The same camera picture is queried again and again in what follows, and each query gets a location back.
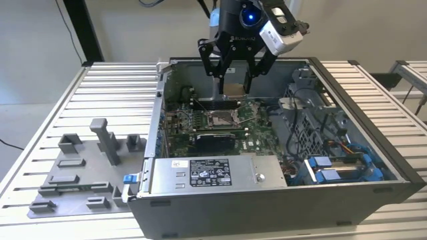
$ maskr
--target power supply label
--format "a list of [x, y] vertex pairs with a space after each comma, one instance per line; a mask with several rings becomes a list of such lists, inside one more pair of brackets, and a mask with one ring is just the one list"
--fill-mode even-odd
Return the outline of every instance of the power supply label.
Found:
[[189, 160], [192, 187], [230, 186], [232, 173], [228, 159]]

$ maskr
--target blue latch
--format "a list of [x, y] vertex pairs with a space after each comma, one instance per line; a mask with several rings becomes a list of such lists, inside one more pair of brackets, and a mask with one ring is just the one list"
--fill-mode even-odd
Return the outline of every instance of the blue latch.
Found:
[[123, 184], [136, 184], [137, 183], [137, 177], [136, 175], [127, 174], [122, 177], [122, 183]]
[[326, 156], [312, 156], [308, 163], [312, 168], [329, 168], [332, 166], [330, 159]]
[[372, 159], [369, 157], [369, 155], [362, 154], [362, 161], [366, 167], [369, 167], [372, 165]]
[[378, 168], [370, 167], [361, 178], [368, 182], [377, 182], [384, 179], [384, 175]]

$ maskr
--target black cable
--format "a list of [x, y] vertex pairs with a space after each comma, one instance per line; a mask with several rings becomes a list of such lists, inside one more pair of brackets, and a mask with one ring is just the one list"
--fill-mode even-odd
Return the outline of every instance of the black cable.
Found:
[[404, 96], [404, 98], [402, 98], [401, 104], [405, 104], [405, 101], [406, 101], [406, 98], [408, 98], [409, 93], [410, 93], [410, 91], [412, 91], [412, 88], [413, 88], [413, 86], [410, 86], [410, 88], [408, 89], [406, 94], [405, 94], [405, 96]]
[[204, 0], [197, 0], [198, 4], [200, 4], [200, 7], [202, 9], [202, 12], [206, 16], [208, 19], [210, 19], [210, 13], [209, 13], [209, 10], [208, 10], [208, 6], [205, 4], [205, 1]]
[[416, 111], [414, 111], [414, 116], [420, 113], [422, 105], [417, 105]]
[[320, 126], [320, 133], [322, 133], [322, 130], [325, 129], [328, 117], [329, 117], [329, 114], [324, 115], [321, 126]]
[[164, 0], [156, 0], [156, 1], [153, 1], [153, 2], [150, 2], [150, 3], [145, 3], [145, 2], [142, 2], [142, 0], [137, 0], [137, 1], [138, 1], [140, 5], [141, 5], [142, 7], [145, 7], [145, 8], [152, 8], [152, 7], [154, 7], [158, 3], [161, 3]]
[[177, 101], [181, 101], [184, 89], [190, 89], [192, 87], [193, 87], [193, 86], [190, 86], [190, 85], [184, 85], [184, 86], [180, 87]]
[[[313, 118], [313, 120], [320, 124], [320, 126], [321, 126], [321, 121], [320, 121], [320, 119], [316, 117], [316, 114], [314, 113], [312, 113], [312, 118]], [[336, 131], [333, 131], [326, 125], [324, 125], [324, 127], [322, 127], [330, 134], [333, 134], [334, 135], [334, 132]]]
[[216, 9], [216, 3], [218, 0], [212, 0], [212, 11]]
[[292, 95], [289, 96], [289, 101], [292, 101], [293, 99], [293, 109], [294, 109], [294, 114], [293, 114], [293, 123], [292, 123], [292, 129], [290, 129], [290, 133], [288, 135], [288, 138], [286, 138], [286, 141], [285, 141], [285, 150], [286, 150], [286, 153], [294, 158], [294, 159], [298, 159], [298, 155], [297, 155], [297, 152], [296, 154], [290, 152], [289, 150], [289, 143], [290, 143], [290, 139], [292, 139], [292, 136], [294, 134], [294, 131], [296, 131], [296, 124], [297, 124], [297, 120], [298, 120], [298, 108], [297, 108], [297, 105], [296, 105], [296, 101], [294, 99], [298, 99], [298, 97], [296, 96], [296, 93], [298, 92], [298, 90], [310, 90], [310, 91], [314, 91], [317, 93], [316, 90], [313, 90], [312, 88], [309, 87], [301, 87], [298, 88], [293, 93]]
[[302, 149], [302, 150], [300, 151], [300, 145], [301, 145], [301, 143], [300, 143], [300, 138], [301, 138], [302, 133], [304, 133], [309, 128], [310, 128], [310, 126], [306, 126], [306, 127], [298, 132], [298, 134], [297, 134], [297, 136], [296, 136], [296, 141], [297, 141], [296, 155], [297, 155], [297, 156], [300, 156], [300, 154], [305, 151], [305, 149]]
[[290, 129], [289, 135], [286, 137], [286, 141], [285, 141], [285, 150], [286, 150], [286, 153], [294, 158], [294, 160], [297, 160], [298, 159], [297, 154], [293, 154], [290, 152], [290, 150], [289, 150], [289, 143], [290, 143], [290, 139], [292, 139], [292, 136], [294, 134], [294, 131], [296, 131], [296, 123], [297, 123], [297, 120], [298, 120], [298, 107], [296, 105], [294, 100], [293, 100], [293, 109], [294, 109], [294, 111], [293, 111], [293, 123], [292, 123], [292, 129]]
[[18, 150], [23, 150], [23, 148], [21, 148], [21, 147], [18, 147], [18, 146], [14, 146], [14, 145], [11, 145], [11, 144], [7, 144], [5, 141], [2, 141], [1, 139], [0, 139], [0, 142], [3, 144], [3, 145], [6, 145], [6, 146], [9, 146], [9, 147], [11, 147], [11, 148], [15, 148], [15, 149], [18, 149]]
[[73, 47], [74, 53], [77, 54], [77, 57], [78, 57], [78, 60], [79, 60], [79, 65], [81, 65], [82, 61], [81, 61], [81, 57], [79, 57], [79, 54], [78, 54], [78, 51], [77, 51], [77, 48], [75, 48], [73, 34], [71, 34], [71, 31], [69, 30], [69, 27], [67, 27], [66, 22], [65, 22], [65, 18], [63, 18], [62, 11], [61, 11], [61, 8], [59, 8], [58, 0], [54, 0], [54, 2], [55, 2], [55, 7], [57, 7], [57, 10], [58, 10], [58, 13], [59, 13], [61, 20], [63, 22], [63, 25], [65, 25], [67, 33], [69, 33], [71, 47]]

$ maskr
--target gray plastic block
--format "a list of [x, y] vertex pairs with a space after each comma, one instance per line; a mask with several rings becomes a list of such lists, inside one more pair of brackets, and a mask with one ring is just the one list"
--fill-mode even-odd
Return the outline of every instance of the gray plastic block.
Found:
[[57, 146], [63, 154], [75, 154], [75, 144], [81, 144], [77, 134], [63, 134], [58, 140]]
[[99, 143], [99, 149], [105, 152], [107, 161], [111, 166], [119, 164], [119, 158], [115, 152], [117, 140], [115, 137], [110, 137], [106, 131], [106, 119], [105, 118], [94, 118], [91, 120], [89, 129], [93, 133], [95, 133]]
[[117, 187], [114, 187], [111, 191], [111, 201], [118, 208], [127, 206], [127, 204], [121, 200], [121, 192]]
[[86, 164], [86, 161], [79, 158], [70, 158], [67, 160], [61, 160], [57, 163], [57, 167], [58, 168], [74, 168], [74, 167], [83, 167], [83, 165]]
[[33, 213], [51, 213], [54, 212], [55, 205], [51, 201], [33, 201], [29, 205], [29, 210]]
[[[118, 149], [118, 142], [117, 142], [117, 139], [115, 139], [115, 135], [114, 135], [114, 133], [113, 133], [111, 131], [107, 132], [107, 134], [109, 134], [109, 139], [110, 139], [111, 143], [114, 144], [113, 147], [114, 147], [114, 149], [117, 150], [117, 149]], [[102, 145], [101, 145], [99, 142], [97, 143], [97, 148], [98, 148], [98, 150], [99, 150], [102, 153], [105, 152], [105, 150], [102, 149]]]
[[59, 196], [61, 193], [55, 190], [54, 187], [39, 187], [37, 190], [38, 194], [42, 197], [53, 197], [53, 196]]
[[109, 202], [103, 196], [87, 197], [85, 206], [89, 209], [107, 209]]
[[113, 186], [107, 181], [93, 182], [90, 190], [93, 191], [93, 193], [110, 193], [113, 191]]
[[126, 150], [130, 153], [144, 152], [145, 151], [145, 144], [146, 144], [146, 140], [144, 138], [141, 138], [141, 136], [138, 134], [126, 135], [125, 145], [126, 145]]
[[69, 175], [69, 176], [51, 176], [50, 180], [46, 182], [49, 184], [75, 184], [78, 183], [78, 176], [77, 175]]
[[[35, 210], [34, 212], [29, 210], [29, 218], [130, 211], [127, 205], [121, 201], [122, 178], [123, 175], [140, 171], [144, 152], [129, 151], [126, 139], [117, 139], [115, 141], [115, 154], [119, 157], [118, 165], [110, 165], [106, 155], [98, 149], [97, 140], [87, 140], [82, 141], [81, 144], [74, 144], [73, 147], [77, 153], [63, 154], [61, 152], [58, 154], [34, 199], [38, 202], [51, 201], [55, 204], [54, 211]], [[142, 144], [144, 142], [145, 139], [140, 138], [140, 143]], [[133, 184], [132, 187], [136, 192], [137, 184]], [[91, 201], [90, 208], [87, 208], [87, 198], [93, 197], [103, 197], [109, 207], [91, 208], [91, 205], [98, 205]]]

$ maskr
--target blue tab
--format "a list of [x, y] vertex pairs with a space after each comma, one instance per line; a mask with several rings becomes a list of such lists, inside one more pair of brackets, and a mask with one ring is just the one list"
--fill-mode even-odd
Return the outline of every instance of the blue tab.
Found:
[[362, 176], [364, 180], [368, 182], [376, 182], [381, 181], [384, 179], [382, 172], [378, 168], [373, 168], [372, 171], [366, 170], [366, 173], [369, 172], [369, 175]]
[[313, 157], [314, 163], [320, 168], [332, 167], [330, 159], [326, 156], [314, 156]]
[[341, 177], [334, 169], [321, 170], [320, 173], [321, 173], [324, 180], [326, 182], [341, 179]]
[[137, 182], [136, 180], [137, 180], [136, 176], [132, 174], [123, 175], [123, 177], [122, 177], [123, 184], [136, 184], [136, 182]]
[[317, 171], [313, 176], [318, 184], [322, 184], [325, 182], [325, 178], [322, 177], [321, 172]]
[[316, 166], [316, 160], [313, 156], [308, 159], [308, 164], [309, 164], [309, 167], [312, 168]]
[[370, 159], [369, 155], [362, 154], [362, 160], [364, 160], [365, 165], [369, 167], [372, 164], [372, 159]]

